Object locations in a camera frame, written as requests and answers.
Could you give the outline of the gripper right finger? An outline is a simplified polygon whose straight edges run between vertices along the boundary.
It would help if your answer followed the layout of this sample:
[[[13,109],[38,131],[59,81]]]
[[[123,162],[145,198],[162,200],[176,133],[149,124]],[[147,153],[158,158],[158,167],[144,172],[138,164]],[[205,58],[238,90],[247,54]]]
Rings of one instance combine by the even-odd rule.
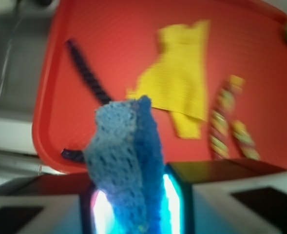
[[[251,159],[170,162],[171,234],[287,234],[287,169]]]

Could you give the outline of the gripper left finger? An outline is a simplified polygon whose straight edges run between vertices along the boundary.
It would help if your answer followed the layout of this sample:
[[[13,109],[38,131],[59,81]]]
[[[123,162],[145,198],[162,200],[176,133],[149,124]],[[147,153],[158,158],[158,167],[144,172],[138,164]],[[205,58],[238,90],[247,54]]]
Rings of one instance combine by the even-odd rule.
[[[88,175],[42,175],[0,185],[0,234],[112,233],[112,207]]]

